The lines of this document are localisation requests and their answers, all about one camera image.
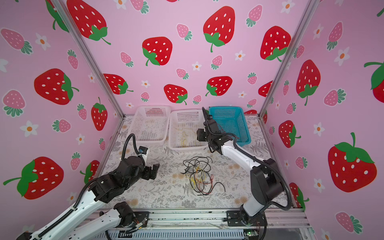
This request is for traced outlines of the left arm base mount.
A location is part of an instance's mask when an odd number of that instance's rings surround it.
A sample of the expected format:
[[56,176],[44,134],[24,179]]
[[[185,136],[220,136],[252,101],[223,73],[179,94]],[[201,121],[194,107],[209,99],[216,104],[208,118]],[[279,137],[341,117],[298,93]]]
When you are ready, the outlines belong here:
[[150,212],[133,212],[123,217],[117,228],[134,228],[138,224],[142,224],[140,228],[146,228],[149,220]]

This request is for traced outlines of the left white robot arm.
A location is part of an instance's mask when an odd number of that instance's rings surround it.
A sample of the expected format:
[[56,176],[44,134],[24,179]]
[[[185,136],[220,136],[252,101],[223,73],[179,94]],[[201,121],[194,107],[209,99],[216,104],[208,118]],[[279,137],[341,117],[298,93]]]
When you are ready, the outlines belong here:
[[154,180],[160,165],[147,166],[148,148],[138,147],[135,134],[128,135],[123,148],[132,141],[134,156],[122,154],[118,167],[85,184],[75,203],[38,231],[24,232],[19,240],[88,240],[115,227],[130,227],[129,233],[138,231],[144,221],[138,220],[126,202],[116,204],[99,218],[82,225],[92,213],[114,198],[122,195],[139,180]]

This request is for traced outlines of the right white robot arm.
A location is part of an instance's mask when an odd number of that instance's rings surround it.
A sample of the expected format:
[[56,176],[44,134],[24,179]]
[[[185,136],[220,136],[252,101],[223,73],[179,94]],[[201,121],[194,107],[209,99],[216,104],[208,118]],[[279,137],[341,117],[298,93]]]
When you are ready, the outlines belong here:
[[239,220],[252,225],[263,216],[270,206],[288,211],[293,206],[289,185],[281,175],[273,159],[264,160],[246,151],[237,144],[233,133],[220,131],[218,123],[202,108],[204,127],[197,130],[197,140],[207,142],[211,153],[219,153],[250,172],[252,196],[240,207]]

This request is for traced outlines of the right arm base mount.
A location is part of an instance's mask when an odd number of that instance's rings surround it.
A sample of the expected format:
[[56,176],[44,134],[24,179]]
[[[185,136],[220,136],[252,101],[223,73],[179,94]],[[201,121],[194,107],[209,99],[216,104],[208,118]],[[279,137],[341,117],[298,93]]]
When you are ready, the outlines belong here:
[[256,214],[249,217],[245,211],[227,211],[223,222],[230,227],[265,227],[268,225],[265,214]]

